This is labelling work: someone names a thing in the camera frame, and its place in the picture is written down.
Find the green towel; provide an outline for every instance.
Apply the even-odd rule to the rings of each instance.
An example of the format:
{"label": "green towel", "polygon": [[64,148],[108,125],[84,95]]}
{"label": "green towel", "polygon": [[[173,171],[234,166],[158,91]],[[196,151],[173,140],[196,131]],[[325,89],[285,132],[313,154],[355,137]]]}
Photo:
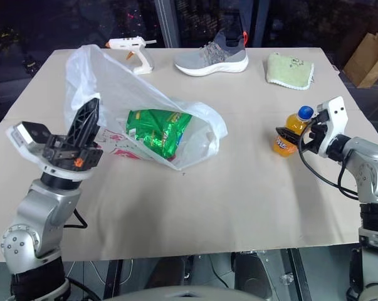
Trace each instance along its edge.
{"label": "green towel", "polygon": [[296,90],[307,90],[310,88],[313,72],[313,63],[272,53],[268,57],[266,81]]}

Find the black cable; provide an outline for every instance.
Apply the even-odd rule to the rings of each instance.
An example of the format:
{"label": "black cable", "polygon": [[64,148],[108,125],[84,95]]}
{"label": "black cable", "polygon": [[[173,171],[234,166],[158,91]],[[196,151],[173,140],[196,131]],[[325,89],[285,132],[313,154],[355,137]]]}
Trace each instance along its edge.
{"label": "black cable", "polygon": [[350,189],[347,189],[347,188],[344,188],[342,186],[338,186],[336,185],[334,182],[331,182],[329,181],[328,179],[324,178],[323,176],[321,176],[317,171],[315,171],[307,162],[306,160],[304,159],[304,156],[303,156],[303,147],[302,147],[302,142],[303,142],[303,138],[304,138],[304,135],[307,133],[307,131],[310,129],[310,127],[315,124],[315,120],[311,121],[306,127],[305,129],[303,130],[302,134],[300,135],[300,139],[299,141],[297,142],[297,148],[298,148],[298,151],[299,151],[299,156],[300,156],[300,159],[302,160],[303,164],[306,165],[306,167],[317,177],[319,178],[320,180],[322,180],[323,182],[327,183],[328,185],[331,185],[339,190],[343,190],[347,193],[351,193],[351,194],[354,194],[354,195],[357,195],[357,192],[353,191],[353,190],[350,190]]}
{"label": "black cable", "polygon": [[347,161],[349,160],[350,156],[352,155],[353,153],[353,149],[351,149],[347,155],[346,155],[346,158],[342,161],[342,168],[340,169],[340,173],[339,173],[339,176],[338,176],[338,186],[339,186],[339,191],[344,195],[344,196],[347,196],[348,198],[350,199],[355,199],[356,201],[359,200],[359,198],[357,196],[351,196],[349,194],[347,194],[345,191],[344,191],[344,188],[342,187],[341,183],[342,183],[342,176],[344,175],[344,172],[345,172],[345,169],[346,169],[346,164],[347,164]]}
{"label": "black cable", "polygon": [[82,218],[82,216],[79,214],[77,209],[73,210],[73,214],[76,216],[78,221],[81,222],[81,224],[66,224],[66,225],[63,226],[64,228],[85,229],[85,228],[88,227],[86,221],[84,220],[84,218]]}
{"label": "black cable", "polygon": [[215,272],[214,264],[213,264],[213,261],[211,260],[211,256],[210,255],[208,255],[208,259],[209,259],[209,262],[211,263],[211,268],[213,270],[213,273],[214,273],[215,277],[218,278],[218,280],[220,282],[222,282],[226,286],[226,288],[229,288],[228,284],[226,284],[226,282]]}
{"label": "black cable", "polygon": [[82,284],[79,281],[77,281],[77,280],[75,280],[73,278],[70,278],[70,277],[67,277],[67,279],[69,279],[69,282],[71,284],[73,284],[74,286],[76,286],[76,287],[80,288],[81,290],[83,290],[84,292],[86,292],[88,294],[88,296],[93,301],[101,301],[101,298],[95,292],[93,292],[88,287],[86,287],[84,284]]}

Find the shoe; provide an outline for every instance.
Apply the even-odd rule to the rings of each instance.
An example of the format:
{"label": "shoe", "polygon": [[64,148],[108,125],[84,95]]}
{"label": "shoe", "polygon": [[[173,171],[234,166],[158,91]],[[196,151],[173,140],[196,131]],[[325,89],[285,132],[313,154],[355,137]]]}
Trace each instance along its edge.
{"label": "shoe", "polygon": [[238,38],[234,47],[226,45],[226,37],[219,32],[214,41],[204,47],[179,53],[174,57],[175,66],[183,73],[193,77],[202,77],[214,72],[242,72],[246,69],[249,58],[244,48],[244,37]]}

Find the orange juice bottle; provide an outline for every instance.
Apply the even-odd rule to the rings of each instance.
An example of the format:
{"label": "orange juice bottle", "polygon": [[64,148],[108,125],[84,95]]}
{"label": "orange juice bottle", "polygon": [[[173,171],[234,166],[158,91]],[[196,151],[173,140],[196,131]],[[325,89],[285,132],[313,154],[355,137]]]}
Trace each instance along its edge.
{"label": "orange juice bottle", "polygon": [[[300,108],[297,114],[292,114],[287,118],[285,127],[300,135],[310,122],[313,114],[313,109],[305,105]],[[288,157],[297,151],[297,146],[277,135],[273,150],[283,157]]]}

